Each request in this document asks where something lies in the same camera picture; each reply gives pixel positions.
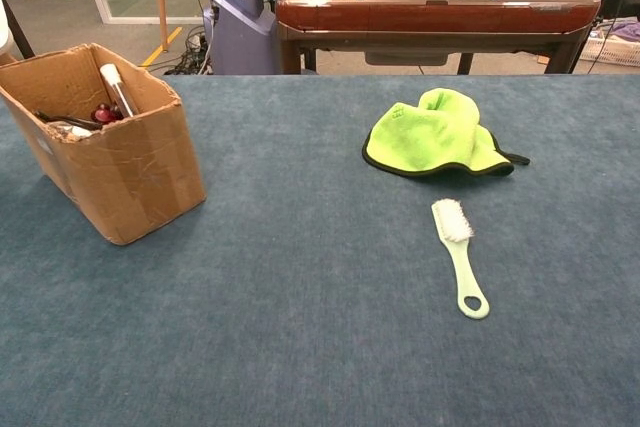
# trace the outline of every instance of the green microfiber towel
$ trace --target green microfiber towel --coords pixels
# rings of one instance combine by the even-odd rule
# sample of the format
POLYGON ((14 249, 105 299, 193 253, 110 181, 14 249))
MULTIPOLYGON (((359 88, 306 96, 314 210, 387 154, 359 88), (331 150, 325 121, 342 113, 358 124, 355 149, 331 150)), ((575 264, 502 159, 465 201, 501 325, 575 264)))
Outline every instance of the green microfiber towel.
POLYGON ((371 129, 362 155, 375 167, 410 177, 451 168, 509 175, 514 162, 529 164, 526 157, 501 151, 479 121, 473 99, 455 90, 430 90, 418 107, 394 104, 371 129))

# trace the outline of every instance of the brush handle hole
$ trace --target brush handle hole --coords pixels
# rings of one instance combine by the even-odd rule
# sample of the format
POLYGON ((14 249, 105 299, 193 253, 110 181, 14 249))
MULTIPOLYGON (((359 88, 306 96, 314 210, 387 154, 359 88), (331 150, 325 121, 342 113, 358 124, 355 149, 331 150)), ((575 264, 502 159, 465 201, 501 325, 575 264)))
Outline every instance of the brush handle hole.
POLYGON ((471 310, 479 310, 482 307, 482 301, 477 297, 465 297, 464 303, 471 310))

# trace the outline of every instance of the cleaning brush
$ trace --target cleaning brush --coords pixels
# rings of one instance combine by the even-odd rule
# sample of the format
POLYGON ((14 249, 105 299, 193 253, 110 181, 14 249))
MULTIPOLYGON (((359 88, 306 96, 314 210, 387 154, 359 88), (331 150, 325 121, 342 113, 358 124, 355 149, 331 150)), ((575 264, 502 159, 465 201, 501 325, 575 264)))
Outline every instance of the cleaning brush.
POLYGON ((457 200, 442 199, 434 203, 431 210, 438 236, 453 260, 458 284, 458 308, 467 317, 483 319, 489 315, 489 302, 480 290, 469 263, 467 249, 473 230, 464 216, 462 206, 457 200), (480 303, 477 309, 472 309, 466 303, 467 300, 473 299, 480 303))

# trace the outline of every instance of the brown cardboard box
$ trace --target brown cardboard box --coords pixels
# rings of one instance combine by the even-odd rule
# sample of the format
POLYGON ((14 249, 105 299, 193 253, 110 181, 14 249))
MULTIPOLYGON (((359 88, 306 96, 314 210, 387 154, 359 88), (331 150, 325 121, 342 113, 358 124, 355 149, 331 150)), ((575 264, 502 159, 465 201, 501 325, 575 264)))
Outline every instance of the brown cardboard box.
POLYGON ((98 45, 0 67, 0 94, 42 170, 115 244, 127 244, 205 200, 180 97, 98 45), (114 63, 140 114, 69 139, 32 112, 89 119, 110 102, 99 66, 114 63))

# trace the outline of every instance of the towel black trim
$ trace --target towel black trim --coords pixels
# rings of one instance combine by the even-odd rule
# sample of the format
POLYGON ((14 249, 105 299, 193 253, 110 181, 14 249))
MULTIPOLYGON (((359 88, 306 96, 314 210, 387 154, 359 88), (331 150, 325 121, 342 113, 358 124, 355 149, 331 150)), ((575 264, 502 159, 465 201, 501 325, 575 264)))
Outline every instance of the towel black trim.
POLYGON ((505 152, 504 150, 502 150, 498 145, 498 140, 493 136, 493 134, 491 134, 491 139, 493 140, 493 145, 496 148, 496 152, 498 152, 503 157, 506 157, 514 164, 529 165, 531 163, 531 159, 529 159, 528 157, 525 157, 523 155, 518 155, 518 154, 511 154, 509 152, 505 152))
MULTIPOLYGON (((500 148, 498 146, 498 142, 496 141, 495 137, 493 137, 493 134, 491 134, 491 137, 493 139, 493 144, 495 145, 496 152, 498 152, 500 155, 502 155, 505 158, 511 160, 512 162, 515 162, 515 163, 518 163, 518 164, 522 164, 522 165, 529 165, 529 163, 531 161, 527 157, 523 157, 521 155, 509 154, 509 153, 503 152, 502 150, 500 150, 500 148)), ((373 165, 377 169, 384 170, 385 172, 391 172, 392 174, 400 175, 402 177, 424 177, 424 176, 427 176, 427 175, 430 175, 430 174, 435 174, 437 172, 441 172, 441 171, 447 170, 447 169, 462 170, 462 171, 466 172, 467 174, 470 174, 470 175, 473 175, 473 176, 493 175, 493 176, 502 176, 502 177, 504 177, 504 176, 509 175, 515 169, 515 167, 513 166, 513 164, 511 162, 500 162, 499 164, 493 165, 493 166, 491 166, 489 168, 486 168, 486 169, 483 169, 483 170, 471 170, 465 164, 461 164, 459 162, 449 162, 449 163, 446 163, 446 164, 439 165, 438 167, 435 167, 435 168, 433 168, 431 170, 421 170, 421 171, 416 171, 416 172, 408 171, 408 170, 402 170, 402 169, 396 169, 395 167, 390 167, 388 165, 381 164, 377 160, 373 159, 367 153, 367 146, 369 145, 369 140, 370 139, 371 139, 371 132, 369 132, 369 135, 367 135, 367 140, 364 141, 364 145, 362 146, 362 158, 365 160, 365 162, 367 162, 370 165, 373 165)))

